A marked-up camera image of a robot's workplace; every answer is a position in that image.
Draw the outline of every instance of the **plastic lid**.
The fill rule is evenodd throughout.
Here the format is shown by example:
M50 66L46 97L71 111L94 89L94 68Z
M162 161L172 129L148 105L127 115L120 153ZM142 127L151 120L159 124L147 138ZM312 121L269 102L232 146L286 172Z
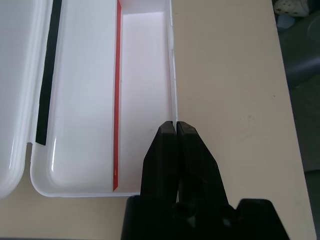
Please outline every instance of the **plastic lid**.
M0 1L0 199L18 185L52 1Z

